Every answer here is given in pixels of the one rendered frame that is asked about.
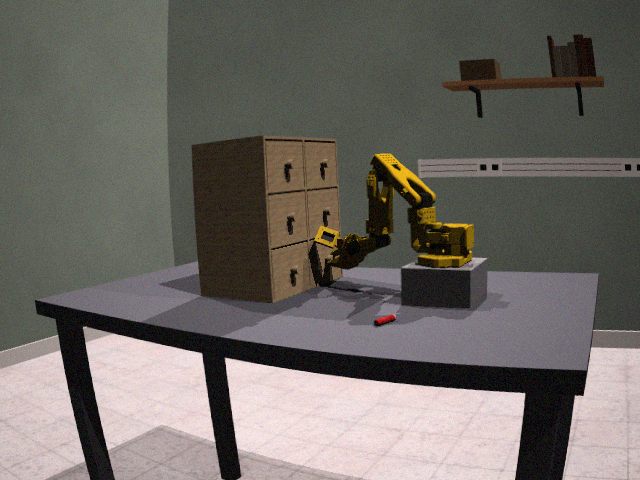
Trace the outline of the red cylinder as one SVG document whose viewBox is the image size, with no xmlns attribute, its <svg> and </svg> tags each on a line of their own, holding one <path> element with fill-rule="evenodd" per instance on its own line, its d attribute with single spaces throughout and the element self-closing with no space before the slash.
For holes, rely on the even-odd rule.
<svg viewBox="0 0 640 480">
<path fill-rule="evenodd" d="M 396 316 L 395 315 L 390 315 L 390 316 L 383 317 L 383 318 L 375 320 L 374 321 L 374 325 L 375 326 L 379 326 L 379 325 L 382 325 L 382 324 L 386 324 L 386 323 L 392 322 L 394 320 L 396 320 Z"/>
</svg>

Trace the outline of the brown wooden chest of drawers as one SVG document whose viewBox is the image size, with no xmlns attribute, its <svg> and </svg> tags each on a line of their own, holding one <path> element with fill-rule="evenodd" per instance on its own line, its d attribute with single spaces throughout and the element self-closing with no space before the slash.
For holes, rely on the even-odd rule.
<svg viewBox="0 0 640 480">
<path fill-rule="evenodd" d="M 267 190 L 265 139 L 297 141 L 303 148 L 304 187 Z M 307 186 L 304 142 L 333 143 L 337 184 Z M 336 188 L 340 202 L 336 139 L 255 136 L 192 145 L 193 193 L 201 296 L 275 303 L 312 285 L 307 189 Z M 271 245 L 268 193 L 305 196 L 307 237 Z M 310 286 L 274 299 L 271 249 L 306 242 Z"/>
</svg>

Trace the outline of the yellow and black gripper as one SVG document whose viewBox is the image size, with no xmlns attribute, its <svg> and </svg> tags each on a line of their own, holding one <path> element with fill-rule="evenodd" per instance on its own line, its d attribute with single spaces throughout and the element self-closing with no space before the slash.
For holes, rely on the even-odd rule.
<svg viewBox="0 0 640 480">
<path fill-rule="evenodd" d="M 360 238 L 361 237 L 359 237 L 357 234 L 347 234 L 342 240 L 339 237 L 338 231 L 320 226 L 314 242 L 332 249 L 335 246 L 336 248 L 331 252 L 330 255 L 339 255 L 339 257 L 328 261 L 327 265 L 348 270 L 357 267 L 358 264 L 364 260 L 364 257 L 367 256 L 367 254 L 351 258 L 349 258 L 348 256 L 345 244 Z"/>
</svg>

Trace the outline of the brown wooden drawer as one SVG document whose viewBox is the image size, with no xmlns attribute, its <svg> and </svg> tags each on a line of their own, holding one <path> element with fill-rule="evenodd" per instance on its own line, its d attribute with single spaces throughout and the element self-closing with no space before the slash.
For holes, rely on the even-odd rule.
<svg viewBox="0 0 640 480">
<path fill-rule="evenodd" d="M 307 237 L 306 205 L 302 192 L 268 193 L 268 209 L 271 245 Z"/>
<path fill-rule="evenodd" d="M 339 230 L 338 195 L 335 188 L 307 189 L 307 205 L 309 236 L 317 235 L 320 226 Z"/>
<path fill-rule="evenodd" d="M 310 286 L 308 247 L 296 242 L 271 249 L 274 299 Z"/>
<path fill-rule="evenodd" d="M 300 142 L 265 141 L 265 148 L 267 190 L 304 187 L 303 148 Z"/>
<path fill-rule="evenodd" d="M 306 185 L 337 184 L 334 145 L 332 143 L 304 142 L 304 146 Z"/>
</svg>

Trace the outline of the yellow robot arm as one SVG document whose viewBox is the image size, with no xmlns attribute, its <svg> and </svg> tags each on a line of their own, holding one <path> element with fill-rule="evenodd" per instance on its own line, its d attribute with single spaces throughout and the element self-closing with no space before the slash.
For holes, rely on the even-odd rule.
<svg viewBox="0 0 640 480">
<path fill-rule="evenodd" d="M 469 225 L 443 224 L 441 229 L 442 223 L 436 222 L 436 209 L 432 207 L 436 196 L 417 176 L 391 154 L 375 154 L 371 165 L 374 167 L 367 176 L 369 219 L 366 220 L 366 234 L 369 233 L 369 237 L 361 237 L 361 240 L 345 244 L 349 258 L 366 255 L 390 245 L 395 189 L 412 206 L 408 208 L 411 247 L 417 253 L 431 255 L 419 255 L 418 265 L 434 268 L 461 267 L 472 260 L 472 251 L 465 250 L 465 227 Z M 380 181 L 383 181 L 381 194 L 378 188 Z M 409 185 L 419 194 L 415 194 Z M 431 231 L 427 232 L 426 239 L 426 230 L 429 229 Z"/>
</svg>

